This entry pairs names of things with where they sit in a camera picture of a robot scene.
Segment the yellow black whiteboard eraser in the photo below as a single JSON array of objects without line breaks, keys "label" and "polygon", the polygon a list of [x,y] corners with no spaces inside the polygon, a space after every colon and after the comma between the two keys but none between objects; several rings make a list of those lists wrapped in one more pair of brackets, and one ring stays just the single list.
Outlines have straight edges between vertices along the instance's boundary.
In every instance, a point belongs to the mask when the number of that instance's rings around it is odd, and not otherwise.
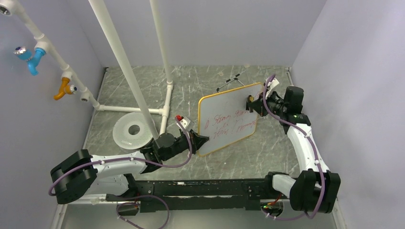
[{"label": "yellow black whiteboard eraser", "polygon": [[255,100],[255,98],[254,98],[253,96],[250,95],[250,96],[248,97],[248,101],[249,101],[249,102],[253,102],[254,100]]}]

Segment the yellow framed whiteboard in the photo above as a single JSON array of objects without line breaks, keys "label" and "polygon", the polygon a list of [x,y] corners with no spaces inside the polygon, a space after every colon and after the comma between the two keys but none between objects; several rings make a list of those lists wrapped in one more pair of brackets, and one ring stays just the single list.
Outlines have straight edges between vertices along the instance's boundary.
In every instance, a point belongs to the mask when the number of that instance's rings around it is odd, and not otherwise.
[{"label": "yellow framed whiteboard", "polygon": [[256,131],[258,114],[246,109],[249,96],[257,99],[263,91],[254,83],[202,97],[198,103],[198,134],[209,141],[197,151],[200,157],[225,148]]}]

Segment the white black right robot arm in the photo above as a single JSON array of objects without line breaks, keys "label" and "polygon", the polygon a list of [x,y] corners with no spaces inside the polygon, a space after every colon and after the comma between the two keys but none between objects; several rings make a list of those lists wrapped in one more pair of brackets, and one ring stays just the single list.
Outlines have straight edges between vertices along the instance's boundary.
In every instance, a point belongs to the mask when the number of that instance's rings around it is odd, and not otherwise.
[{"label": "white black right robot arm", "polygon": [[286,173],[269,172],[263,192],[269,198],[283,194],[295,211],[308,217],[317,213],[331,213],[337,198],[341,178],[330,171],[320,156],[312,136],[311,122],[302,113],[304,91],[296,86],[286,88],[284,97],[277,92],[263,92],[258,98],[248,96],[246,110],[261,117],[270,115],[278,120],[293,145],[300,174],[292,178]]}]

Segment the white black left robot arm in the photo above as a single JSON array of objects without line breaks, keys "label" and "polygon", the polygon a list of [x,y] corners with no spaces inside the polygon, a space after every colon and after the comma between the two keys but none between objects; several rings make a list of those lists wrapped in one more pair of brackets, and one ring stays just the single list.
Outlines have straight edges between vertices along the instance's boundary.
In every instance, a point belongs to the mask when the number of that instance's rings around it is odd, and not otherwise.
[{"label": "white black left robot arm", "polygon": [[163,133],[158,140],[125,155],[98,156],[87,149],[78,150],[51,170],[53,183],[48,194],[56,197],[58,204],[96,194],[132,200],[139,194],[135,174],[182,167],[209,140],[190,130],[179,137]]}]

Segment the white perforated disc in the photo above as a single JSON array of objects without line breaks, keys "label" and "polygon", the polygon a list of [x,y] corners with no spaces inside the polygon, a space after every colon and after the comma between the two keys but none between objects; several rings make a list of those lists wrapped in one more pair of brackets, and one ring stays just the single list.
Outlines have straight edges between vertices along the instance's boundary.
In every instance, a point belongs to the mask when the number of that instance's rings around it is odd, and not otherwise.
[{"label": "white perforated disc", "polygon": [[146,146],[153,135],[141,113],[122,116],[113,127],[113,139],[124,150],[136,150]]}]

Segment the orange plastic faucet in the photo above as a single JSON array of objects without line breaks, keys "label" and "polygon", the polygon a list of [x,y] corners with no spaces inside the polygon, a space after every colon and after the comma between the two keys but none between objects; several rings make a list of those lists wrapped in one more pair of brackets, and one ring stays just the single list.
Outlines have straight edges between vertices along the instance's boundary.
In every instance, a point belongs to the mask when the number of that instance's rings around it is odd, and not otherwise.
[{"label": "orange plastic faucet", "polygon": [[53,96],[54,100],[60,100],[66,94],[72,95],[72,94],[75,94],[78,91],[78,89],[77,89],[77,87],[75,85],[70,84],[71,80],[69,78],[63,77],[61,79],[61,81],[62,82],[61,82],[60,88],[58,90],[58,93]]}]

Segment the blue plastic faucet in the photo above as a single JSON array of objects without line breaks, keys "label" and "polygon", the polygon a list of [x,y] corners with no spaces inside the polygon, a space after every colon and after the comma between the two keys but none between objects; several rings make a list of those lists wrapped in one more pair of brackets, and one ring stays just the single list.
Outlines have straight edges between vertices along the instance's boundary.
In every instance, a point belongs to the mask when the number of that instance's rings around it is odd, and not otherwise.
[{"label": "blue plastic faucet", "polygon": [[46,51],[42,48],[35,48],[34,54],[27,49],[25,46],[18,46],[13,52],[20,60],[23,60],[27,63],[28,70],[31,75],[37,75],[37,66],[39,65],[43,56],[46,55]]}]

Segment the white pvc pipe frame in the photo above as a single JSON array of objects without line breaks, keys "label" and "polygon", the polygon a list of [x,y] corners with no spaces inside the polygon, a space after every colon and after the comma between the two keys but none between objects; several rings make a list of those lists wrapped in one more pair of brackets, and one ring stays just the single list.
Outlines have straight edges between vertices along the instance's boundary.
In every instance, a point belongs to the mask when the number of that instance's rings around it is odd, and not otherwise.
[{"label": "white pvc pipe frame", "polygon": [[[130,89],[136,99],[138,104],[137,108],[133,107],[118,107],[110,106],[108,107],[109,111],[119,111],[119,112],[141,112],[148,124],[149,129],[153,135],[153,139],[156,140],[158,137],[163,134],[166,130],[166,124],[170,111],[171,103],[171,93],[173,89],[173,79],[169,73],[169,64],[165,54],[165,46],[163,38],[161,35],[161,23],[160,16],[157,9],[157,4],[154,0],[150,1],[150,6],[152,10],[152,16],[158,36],[160,52],[163,59],[164,70],[166,73],[166,83],[167,91],[165,96],[165,102],[162,109],[151,109],[148,108],[146,101],[141,92],[140,86],[137,82],[137,79],[132,71],[130,66],[129,59],[126,55],[125,49],[121,43],[121,40],[118,36],[117,30],[112,22],[108,9],[105,5],[105,2],[102,0],[91,0],[89,4],[101,26],[105,37],[113,51],[113,54],[125,76],[126,81],[128,82]],[[67,64],[67,62],[61,57],[61,55],[56,50],[52,42],[47,38],[47,36],[38,29],[35,23],[26,13],[24,7],[17,0],[2,0],[0,2],[0,13],[5,16],[16,15],[26,26],[26,28],[33,35],[34,39],[37,41],[35,48],[42,48],[46,51],[46,54],[52,56],[57,63],[59,64],[61,70],[63,71],[62,78],[69,78],[71,81],[74,81],[78,85],[78,90],[81,92],[82,100],[90,101],[92,106],[96,110],[102,111],[104,109],[103,105],[97,102],[93,94],[89,89],[84,86],[84,84],[78,78],[76,72],[73,68]]]}]

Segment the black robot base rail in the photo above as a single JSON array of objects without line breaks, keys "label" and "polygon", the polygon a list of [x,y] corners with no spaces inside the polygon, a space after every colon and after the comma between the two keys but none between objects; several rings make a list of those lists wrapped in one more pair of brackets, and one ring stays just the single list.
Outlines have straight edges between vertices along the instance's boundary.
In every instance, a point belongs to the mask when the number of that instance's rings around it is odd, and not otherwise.
[{"label": "black robot base rail", "polygon": [[260,210],[279,198],[263,178],[208,180],[137,180],[121,196],[106,195],[108,202],[136,201],[141,213],[165,210]]}]

